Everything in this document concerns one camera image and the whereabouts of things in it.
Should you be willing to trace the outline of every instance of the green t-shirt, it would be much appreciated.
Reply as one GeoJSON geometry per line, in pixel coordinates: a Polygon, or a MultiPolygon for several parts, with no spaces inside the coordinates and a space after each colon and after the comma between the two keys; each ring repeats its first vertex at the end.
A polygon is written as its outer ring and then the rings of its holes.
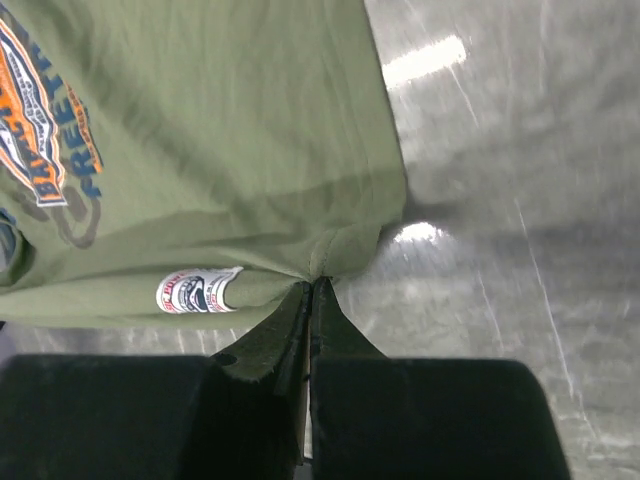
{"type": "Polygon", "coordinates": [[[3,320],[252,326],[399,220],[361,0],[0,1],[3,320]]]}

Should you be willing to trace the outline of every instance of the polished floor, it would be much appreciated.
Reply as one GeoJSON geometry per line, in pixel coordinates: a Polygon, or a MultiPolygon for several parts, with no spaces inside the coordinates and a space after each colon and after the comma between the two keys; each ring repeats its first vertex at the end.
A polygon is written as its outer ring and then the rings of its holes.
{"type": "MultiPolygon", "coordinates": [[[[575,478],[639,479],[640,2],[367,6],[412,199],[343,309],[389,355],[524,361],[575,478]]],[[[244,333],[7,330],[127,354],[244,333]]]]}

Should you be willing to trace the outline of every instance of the shirt tag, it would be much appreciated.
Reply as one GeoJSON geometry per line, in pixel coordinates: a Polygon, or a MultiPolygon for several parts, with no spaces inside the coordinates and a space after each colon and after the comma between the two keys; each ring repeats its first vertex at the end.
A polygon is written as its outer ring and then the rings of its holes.
{"type": "Polygon", "coordinates": [[[224,301],[224,292],[242,267],[220,270],[181,270],[166,277],[156,302],[167,313],[227,313],[236,309],[224,301]]]}

